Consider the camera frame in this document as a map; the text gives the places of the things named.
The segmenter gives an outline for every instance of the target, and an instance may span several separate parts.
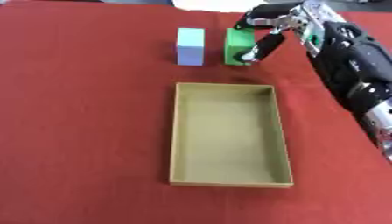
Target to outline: light blue cube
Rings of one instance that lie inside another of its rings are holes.
[[[201,67],[204,61],[205,30],[178,28],[177,63],[179,66]]]

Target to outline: tablecloth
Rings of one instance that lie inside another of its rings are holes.
[[[0,223],[391,223],[390,164],[293,35],[260,64],[223,65],[225,29],[239,16],[163,5],[2,6]],[[390,49],[382,24],[392,14],[345,16]],[[179,27],[206,28],[205,66],[176,65]],[[274,85],[295,185],[169,185],[178,81]]]

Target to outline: green cube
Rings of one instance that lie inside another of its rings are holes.
[[[241,63],[234,59],[237,53],[249,50],[255,45],[253,30],[236,30],[227,28],[225,42],[225,64],[230,66],[250,66],[250,63]]]

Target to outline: tray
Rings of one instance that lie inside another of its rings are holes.
[[[172,184],[293,184],[272,86],[178,83],[174,113]]]

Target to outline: cube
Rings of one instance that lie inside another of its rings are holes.
[[[249,50],[255,45],[253,30],[236,30],[227,28],[225,42],[225,64],[230,66],[249,66],[250,63],[241,63],[234,59],[237,53]]]
[[[177,62],[179,66],[201,67],[204,61],[205,30],[178,28]]]

